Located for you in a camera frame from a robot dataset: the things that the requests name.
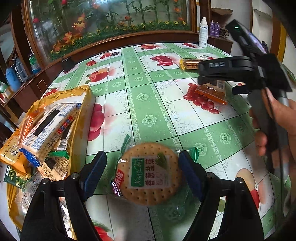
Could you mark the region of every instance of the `biscuit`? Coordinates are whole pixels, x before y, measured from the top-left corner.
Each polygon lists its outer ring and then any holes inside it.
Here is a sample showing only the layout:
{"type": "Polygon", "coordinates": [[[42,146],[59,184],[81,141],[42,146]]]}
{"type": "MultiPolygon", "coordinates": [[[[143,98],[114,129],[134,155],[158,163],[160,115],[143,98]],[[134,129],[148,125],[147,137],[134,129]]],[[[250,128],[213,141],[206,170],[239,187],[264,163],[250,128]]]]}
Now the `biscuit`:
{"type": "Polygon", "coordinates": [[[178,156],[157,143],[142,143],[126,151],[118,165],[115,183],[123,197],[140,205],[156,205],[173,196],[182,181],[178,156]]]}

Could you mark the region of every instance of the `table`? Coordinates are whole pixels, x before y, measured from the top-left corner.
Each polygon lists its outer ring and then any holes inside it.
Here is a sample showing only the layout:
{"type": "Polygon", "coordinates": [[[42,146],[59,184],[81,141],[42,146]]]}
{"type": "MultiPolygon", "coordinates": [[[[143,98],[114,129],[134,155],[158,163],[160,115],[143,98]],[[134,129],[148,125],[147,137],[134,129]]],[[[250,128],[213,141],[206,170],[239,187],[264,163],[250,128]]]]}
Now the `table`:
{"type": "MultiPolygon", "coordinates": [[[[200,48],[189,43],[126,47],[62,72],[46,91],[49,94],[89,84],[96,96],[94,115],[100,129],[90,132],[86,163],[98,150],[106,152],[108,162],[86,207],[95,225],[101,227],[99,232],[107,231],[103,241],[182,240],[200,205],[187,186],[165,205],[149,208],[114,197],[109,181],[126,134],[135,143],[159,142],[173,150],[196,147],[198,161],[207,172],[229,180],[243,177],[249,189],[258,193],[264,235],[274,232],[279,180],[267,172],[264,159],[256,154],[247,95],[232,95],[231,88],[238,83],[225,83],[229,103],[214,103],[218,114],[183,98],[188,84],[197,83],[198,74],[180,69],[179,60],[201,56],[212,59],[230,55],[210,45],[200,48]],[[163,56],[166,64],[153,60],[155,56],[163,56]]],[[[290,188],[289,179],[285,186],[290,188]]],[[[222,216],[223,209],[217,212],[210,238],[217,236],[222,216]]]]}

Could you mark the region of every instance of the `pink flower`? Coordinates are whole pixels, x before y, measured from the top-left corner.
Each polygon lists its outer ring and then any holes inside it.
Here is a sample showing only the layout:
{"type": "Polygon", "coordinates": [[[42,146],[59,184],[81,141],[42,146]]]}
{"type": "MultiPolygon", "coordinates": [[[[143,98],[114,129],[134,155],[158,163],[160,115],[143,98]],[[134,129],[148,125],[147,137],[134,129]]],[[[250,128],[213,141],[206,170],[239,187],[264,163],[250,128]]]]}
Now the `pink flower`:
{"type": "Polygon", "coordinates": [[[39,22],[39,19],[38,18],[34,18],[33,19],[33,23],[38,23],[39,22]]]}

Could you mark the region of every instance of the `white bottle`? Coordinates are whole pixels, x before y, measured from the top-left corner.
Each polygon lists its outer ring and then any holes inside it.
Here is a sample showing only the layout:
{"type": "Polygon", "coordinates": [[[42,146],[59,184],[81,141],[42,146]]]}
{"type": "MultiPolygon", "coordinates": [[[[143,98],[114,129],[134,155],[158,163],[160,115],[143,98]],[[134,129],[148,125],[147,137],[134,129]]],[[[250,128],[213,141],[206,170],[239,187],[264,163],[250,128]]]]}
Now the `white bottle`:
{"type": "Polygon", "coordinates": [[[207,33],[209,31],[209,26],[207,25],[207,21],[205,17],[202,17],[202,22],[200,24],[200,40],[198,42],[198,46],[202,48],[207,47],[207,33]]]}

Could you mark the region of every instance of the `round cracker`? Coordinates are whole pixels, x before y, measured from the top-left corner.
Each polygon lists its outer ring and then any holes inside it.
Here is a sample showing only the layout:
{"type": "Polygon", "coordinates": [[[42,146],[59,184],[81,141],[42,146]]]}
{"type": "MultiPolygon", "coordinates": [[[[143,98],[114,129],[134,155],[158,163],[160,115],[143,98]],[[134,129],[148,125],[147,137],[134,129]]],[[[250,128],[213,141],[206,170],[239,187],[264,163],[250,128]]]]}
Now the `round cracker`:
{"type": "Polygon", "coordinates": [[[171,196],[173,196],[181,184],[182,172],[178,167],[178,156],[168,147],[151,142],[135,145],[123,154],[120,162],[117,165],[117,170],[124,173],[124,179],[120,185],[120,191],[124,198],[140,205],[156,205],[171,196]],[[171,187],[167,188],[129,188],[130,160],[131,157],[137,156],[153,156],[162,152],[164,155],[169,155],[169,174],[171,177],[171,187]]]}

